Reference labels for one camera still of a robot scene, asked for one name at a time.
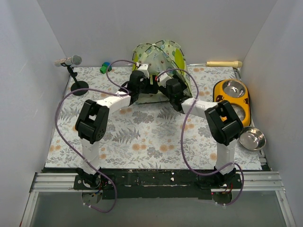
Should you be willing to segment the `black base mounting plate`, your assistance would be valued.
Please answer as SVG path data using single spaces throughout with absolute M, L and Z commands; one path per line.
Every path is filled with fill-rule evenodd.
M 78 174 L 75 176 L 75 190 L 98 192 L 105 200 L 115 197 L 132 198 L 198 198 L 212 199 L 212 190 L 227 195 L 240 189 L 242 180 L 239 173 L 224 184 L 218 184 L 212 177 L 199 176 L 190 170 L 182 169 L 102 169 L 97 188 L 91 189 L 83 184 Z

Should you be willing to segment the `aluminium frame rail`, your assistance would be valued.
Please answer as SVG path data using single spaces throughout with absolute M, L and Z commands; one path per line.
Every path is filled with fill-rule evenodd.
M 278 172 L 245 172 L 227 189 L 187 170 L 109 169 L 118 189 L 83 186 L 75 173 L 34 176 L 23 227 L 294 227 Z

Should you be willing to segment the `green avocado print pet tent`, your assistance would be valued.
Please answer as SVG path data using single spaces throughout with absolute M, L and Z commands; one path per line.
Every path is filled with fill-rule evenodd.
M 183 94 L 192 97 L 190 77 L 187 70 L 185 56 L 178 43 L 172 40 L 160 40 L 153 44 L 142 43 L 133 49 L 132 61 L 141 65 L 148 65 L 149 89 L 142 92 L 136 104 L 165 102 L 169 99 L 160 90 L 155 88 L 166 87 L 166 81 L 174 76 L 185 84 Z

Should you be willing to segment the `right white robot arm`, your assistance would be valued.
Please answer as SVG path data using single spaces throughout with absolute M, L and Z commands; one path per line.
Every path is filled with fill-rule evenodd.
M 220 188 L 227 187 L 236 173 L 234 153 L 235 144 L 243 129 L 242 121 L 239 119 L 230 102 L 205 102 L 196 97 L 189 97 L 184 94 L 185 84 L 176 78 L 161 81 L 156 78 L 159 90 L 169 99 L 172 107 L 182 114 L 185 119 L 181 129 L 181 153 L 186 166 L 193 173 L 199 176 L 213 178 L 215 184 Z M 217 142 L 217 160 L 214 171 L 203 174 L 194 170 L 186 160 L 183 147 L 184 130 L 189 115 L 205 118 L 210 133 Z

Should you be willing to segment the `floral patterned tablecloth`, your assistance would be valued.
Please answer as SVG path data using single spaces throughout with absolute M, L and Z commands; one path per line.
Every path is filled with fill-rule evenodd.
M 107 92 L 129 79 L 130 67 L 115 67 L 108 75 L 97 67 L 76 68 L 78 80 L 86 81 L 91 90 L 83 96 L 70 95 L 64 101 L 46 159 L 47 168 L 77 168 L 82 159 L 81 142 L 75 123 L 84 102 L 100 100 Z M 109 115 L 107 129 L 99 146 L 102 168 L 186 169 L 180 146 L 185 116 L 170 103 L 136 105 Z M 217 160 L 217 145 L 207 121 L 189 116 L 184 130 L 183 147 L 192 168 L 212 169 Z

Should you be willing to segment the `yellow double pet bowl stand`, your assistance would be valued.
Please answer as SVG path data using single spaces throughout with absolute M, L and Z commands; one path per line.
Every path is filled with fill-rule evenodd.
M 240 107 L 244 112 L 244 119 L 241 120 L 244 127 L 250 126 L 251 124 L 251 113 L 250 113 L 250 97 L 249 92 L 246 86 L 241 82 L 246 89 L 246 93 L 244 96 L 240 98 L 233 98 L 229 95 L 225 94 L 223 91 L 223 83 L 227 80 L 236 80 L 236 79 L 225 79 L 217 82 L 213 88 L 213 101 L 214 102 L 220 102 L 223 100 L 229 101 L 232 105 L 236 105 Z

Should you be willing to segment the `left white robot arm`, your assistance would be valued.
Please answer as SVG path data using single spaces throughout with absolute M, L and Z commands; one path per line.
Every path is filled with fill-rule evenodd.
M 75 129 L 78 132 L 84 156 L 82 167 L 77 168 L 76 172 L 86 187 L 96 189 L 101 183 L 101 178 L 97 173 L 100 169 L 99 142 L 106 133 L 109 115 L 132 105 L 140 94 L 158 93 L 158 88 L 155 74 L 146 77 L 142 71 L 134 70 L 129 80 L 121 85 L 114 96 L 99 101 L 85 101 Z

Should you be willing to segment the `steel bowl in stand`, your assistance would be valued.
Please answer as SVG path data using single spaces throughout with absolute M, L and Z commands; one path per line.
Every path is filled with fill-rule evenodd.
M 245 95 L 245 86 L 237 80 L 227 80 L 223 83 L 223 91 L 225 94 L 233 98 L 240 98 Z

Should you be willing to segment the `loose steel pet bowl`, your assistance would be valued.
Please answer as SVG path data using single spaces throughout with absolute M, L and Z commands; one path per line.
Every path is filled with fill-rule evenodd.
M 244 127 L 239 137 L 240 144 L 251 151 L 261 150 L 266 145 L 264 133 L 252 126 Z

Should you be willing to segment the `green and blue toy block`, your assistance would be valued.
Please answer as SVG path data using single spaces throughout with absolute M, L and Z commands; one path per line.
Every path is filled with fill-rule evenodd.
M 110 66 L 109 62 L 104 62 L 99 70 L 102 74 L 105 74 L 107 70 L 111 71 L 112 67 Z

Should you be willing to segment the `grey head microphone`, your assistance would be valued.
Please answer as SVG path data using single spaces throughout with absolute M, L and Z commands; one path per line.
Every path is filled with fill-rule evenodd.
M 64 59 L 59 59 L 54 61 L 54 65 L 56 67 L 62 66 L 62 64 L 65 65 L 80 65 L 82 63 L 82 58 L 78 55 L 74 55 L 72 57 L 64 58 Z

